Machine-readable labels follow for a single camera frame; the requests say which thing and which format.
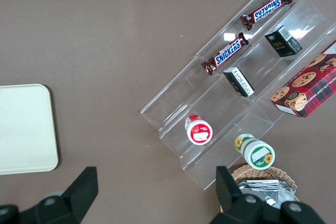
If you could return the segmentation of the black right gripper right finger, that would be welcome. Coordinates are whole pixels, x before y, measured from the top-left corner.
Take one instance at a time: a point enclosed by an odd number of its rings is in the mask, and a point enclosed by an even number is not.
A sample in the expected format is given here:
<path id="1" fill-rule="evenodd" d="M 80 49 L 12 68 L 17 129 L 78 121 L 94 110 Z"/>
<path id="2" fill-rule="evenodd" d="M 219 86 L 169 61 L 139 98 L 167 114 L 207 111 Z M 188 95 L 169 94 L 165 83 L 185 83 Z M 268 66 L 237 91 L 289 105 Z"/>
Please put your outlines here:
<path id="1" fill-rule="evenodd" d="M 216 167 L 216 193 L 223 212 L 211 223 L 324 223 L 305 203 L 286 201 L 277 209 L 254 195 L 243 194 L 225 166 Z"/>

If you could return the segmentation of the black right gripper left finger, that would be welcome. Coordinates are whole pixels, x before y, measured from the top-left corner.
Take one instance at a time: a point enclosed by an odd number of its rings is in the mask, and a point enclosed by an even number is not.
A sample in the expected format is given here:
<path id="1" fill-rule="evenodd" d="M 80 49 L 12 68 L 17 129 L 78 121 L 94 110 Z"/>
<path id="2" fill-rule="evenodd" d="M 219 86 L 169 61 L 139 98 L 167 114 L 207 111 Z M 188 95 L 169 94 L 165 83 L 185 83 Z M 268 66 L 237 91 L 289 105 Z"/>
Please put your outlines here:
<path id="1" fill-rule="evenodd" d="M 1 205 L 1 223 L 81 223 L 97 194 L 97 168 L 86 167 L 60 196 L 46 197 L 22 212 L 16 205 Z"/>

